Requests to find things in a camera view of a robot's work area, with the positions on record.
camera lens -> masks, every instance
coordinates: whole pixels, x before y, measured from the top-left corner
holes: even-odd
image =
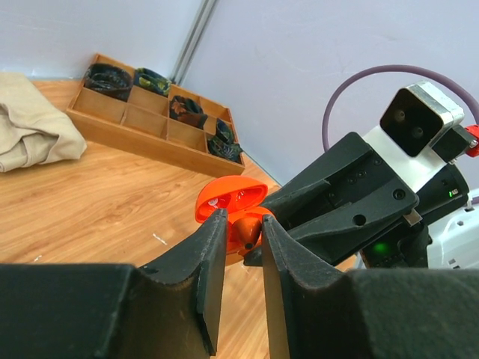
[[[421,127],[415,127],[412,129],[412,137],[415,138],[416,140],[420,139],[424,134],[424,131],[422,130]]]

orange object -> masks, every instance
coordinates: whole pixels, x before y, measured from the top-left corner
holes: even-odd
[[[478,125],[467,126],[466,130],[469,133],[471,133],[471,135],[476,137],[476,141],[479,142],[479,126]],[[475,147],[471,148],[469,151],[467,151],[467,154],[471,157],[478,157],[479,145],[476,145]]]
[[[208,183],[198,195],[195,219],[203,223],[218,208],[228,210],[227,264],[261,244],[264,215],[272,213],[258,206],[268,195],[268,186],[251,177],[226,176]]]

rolled fabric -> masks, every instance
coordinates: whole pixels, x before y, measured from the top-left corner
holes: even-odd
[[[133,78],[120,67],[96,63],[90,65],[85,74],[85,87],[126,102],[133,87]]]
[[[145,90],[167,97],[171,81],[150,69],[140,67],[135,71],[135,85]]]
[[[203,129],[208,115],[192,99],[176,95],[170,101],[170,118]]]
[[[240,153],[243,151],[239,144],[226,144],[218,136],[213,136],[207,143],[212,155],[232,162],[240,161]]]

screw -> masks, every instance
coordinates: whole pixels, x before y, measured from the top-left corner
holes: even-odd
[[[422,130],[421,127],[415,127],[414,129],[412,129],[412,137],[415,138],[416,140],[421,138],[423,134],[424,134],[424,131]]]
[[[403,191],[402,189],[397,189],[392,193],[392,196],[394,197],[395,200],[403,200],[404,197],[406,196],[406,192]]]

purple cable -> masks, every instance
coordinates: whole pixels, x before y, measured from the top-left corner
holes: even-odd
[[[331,98],[328,101],[328,105],[326,106],[326,110],[324,111],[323,115],[323,125],[322,125],[322,137],[323,137],[323,148],[326,152],[329,150],[329,137],[328,137],[328,129],[329,129],[329,117],[331,115],[331,111],[333,106],[335,105],[338,97],[346,90],[350,85],[355,83],[356,81],[369,76],[374,75],[377,73],[412,73],[415,75],[423,76],[428,79],[431,79],[439,84],[445,86],[450,91],[454,92],[464,103],[469,107],[469,111],[471,111],[472,116],[477,125],[479,125],[479,103],[476,99],[467,92],[464,88],[458,85],[455,81],[451,80],[447,76],[441,75],[432,70],[424,69],[422,67],[412,66],[412,65],[382,65],[371,67],[366,70],[362,70],[355,75],[349,77],[345,82],[343,82],[336,91],[332,94]],[[479,203],[479,196],[472,198],[472,204]]]

